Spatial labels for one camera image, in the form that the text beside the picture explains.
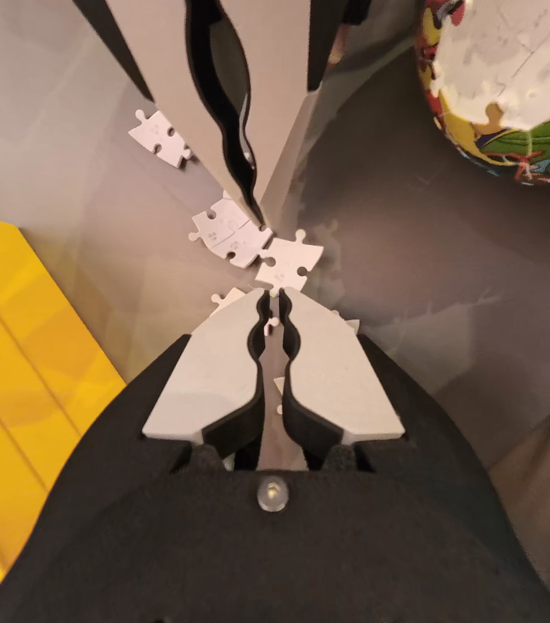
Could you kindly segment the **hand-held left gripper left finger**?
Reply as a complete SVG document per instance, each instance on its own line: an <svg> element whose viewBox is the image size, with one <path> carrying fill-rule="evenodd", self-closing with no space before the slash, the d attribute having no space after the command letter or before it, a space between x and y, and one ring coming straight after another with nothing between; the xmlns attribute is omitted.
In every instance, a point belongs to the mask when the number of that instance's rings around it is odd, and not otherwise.
<svg viewBox="0 0 550 623"><path fill-rule="evenodd" d="M270 295L257 288L194 329L142 433L209 445L221 458L258 440L265 418L259 359L269 313Z"/></svg>

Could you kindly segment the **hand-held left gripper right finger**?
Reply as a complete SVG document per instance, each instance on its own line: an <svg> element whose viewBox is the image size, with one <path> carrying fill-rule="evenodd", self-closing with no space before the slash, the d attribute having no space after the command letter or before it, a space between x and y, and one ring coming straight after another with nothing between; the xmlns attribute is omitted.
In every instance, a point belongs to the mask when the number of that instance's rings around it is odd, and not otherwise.
<svg viewBox="0 0 550 623"><path fill-rule="evenodd" d="M340 316L291 288L280 290L282 387L287 435L312 460L335 446L396 440L404 425L355 330Z"/></svg>

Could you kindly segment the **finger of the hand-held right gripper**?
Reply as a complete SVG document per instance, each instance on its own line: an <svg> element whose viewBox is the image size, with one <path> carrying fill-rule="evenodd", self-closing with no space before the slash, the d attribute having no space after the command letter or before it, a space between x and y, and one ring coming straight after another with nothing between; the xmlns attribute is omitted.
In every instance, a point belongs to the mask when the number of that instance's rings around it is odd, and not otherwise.
<svg viewBox="0 0 550 623"><path fill-rule="evenodd" d="M219 1L108 1L154 103L221 188L259 227L256 170L243 123L217 75L210 26Z"/></svg>
<svg viewBox="0 0 550 623"><path fill-rule="evenodd" d="M245 57L242 136L255 166L253 196L279 227L317 92L307 88L310 1L222 1Z"/></svg>

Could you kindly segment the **colourful puzzle ball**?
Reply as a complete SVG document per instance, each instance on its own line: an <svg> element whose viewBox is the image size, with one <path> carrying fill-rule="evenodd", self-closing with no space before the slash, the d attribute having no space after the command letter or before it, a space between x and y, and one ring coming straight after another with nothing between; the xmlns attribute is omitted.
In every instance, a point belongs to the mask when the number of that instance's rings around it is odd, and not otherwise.
<svg viewBox="0 0 550 623"><path fill-rule="evenodd" d="M550 185L550 1L425 1L414 50L435 124L463 157Z"/></svg>

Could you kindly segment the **yellow box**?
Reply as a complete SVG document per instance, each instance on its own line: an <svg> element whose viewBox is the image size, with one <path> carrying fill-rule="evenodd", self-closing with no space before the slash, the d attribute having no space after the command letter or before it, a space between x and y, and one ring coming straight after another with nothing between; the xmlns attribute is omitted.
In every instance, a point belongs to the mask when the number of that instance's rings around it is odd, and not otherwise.
<svg viewBox="0 0 550 623"><path fill-rule="evenodd" d="M126 384L22 232L0 222L0 581Z"/></svg>

